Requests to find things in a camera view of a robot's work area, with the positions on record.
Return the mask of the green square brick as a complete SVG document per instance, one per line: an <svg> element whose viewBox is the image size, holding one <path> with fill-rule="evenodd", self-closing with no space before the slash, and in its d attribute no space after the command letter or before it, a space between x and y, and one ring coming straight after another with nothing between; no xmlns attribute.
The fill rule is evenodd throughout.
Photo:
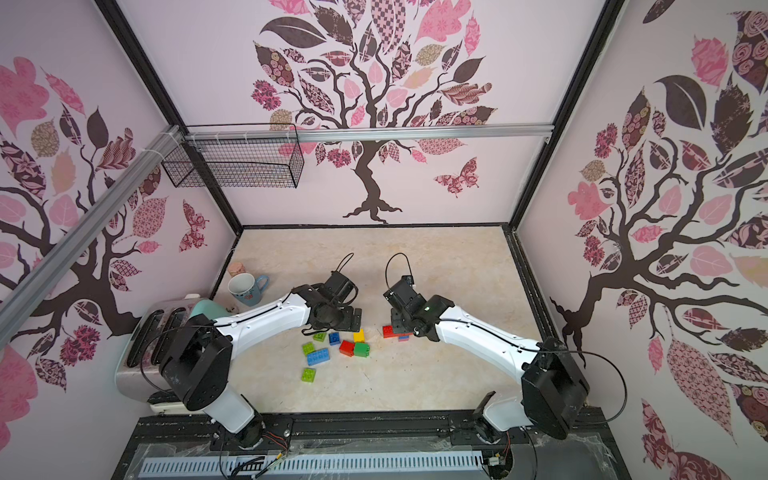
<svg viewBox="0 0 768 480"><path fill-rule="evenodd" d="M367 358L370 356L371 347L364 342L356 342L354 344L353 355L356 357Z"/></svg>

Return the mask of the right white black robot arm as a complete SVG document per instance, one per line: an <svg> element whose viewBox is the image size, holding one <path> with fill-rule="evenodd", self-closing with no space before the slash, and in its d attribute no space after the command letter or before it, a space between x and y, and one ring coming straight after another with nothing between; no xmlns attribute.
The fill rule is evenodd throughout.
<svg viewBox="0 0 768 480"><path fill-rule="evenodd" d="M557 440L568 437L589 394L589 384L567 348L553 337L526 339L474 317L453 301L425 299L405 275L383 297L392 323L407 333L464 349L509 375L520 394L491 391L473 412L475 430L495 442L511 429L533 427Z"/></svg>

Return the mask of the red long brick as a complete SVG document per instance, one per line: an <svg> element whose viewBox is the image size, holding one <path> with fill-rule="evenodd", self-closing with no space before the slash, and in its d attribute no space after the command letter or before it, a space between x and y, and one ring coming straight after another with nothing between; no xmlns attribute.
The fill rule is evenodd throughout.
<svg viewBox="0 0 768 480"><path fill-rule="evenodd" d="M384 338L398 338L400 336L411 336L410 332L397 332L392 325L382 327L382 336Z"/></svg>

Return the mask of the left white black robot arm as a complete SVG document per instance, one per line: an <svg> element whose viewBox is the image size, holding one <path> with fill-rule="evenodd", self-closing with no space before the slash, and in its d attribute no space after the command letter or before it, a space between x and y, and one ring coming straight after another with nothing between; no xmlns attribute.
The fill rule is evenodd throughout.
<svg viewBox="0 0 768 480"><path fill-rule="evenodd" d="M159 372L191 412L201 411L233 435L259 433L256 409L229 384L233 360L284 331L357 332L362 310L352 305L358 287L338 270L323 283L304 284L286 296L242 314L216 320L204 314L173 332Z"/></svg>

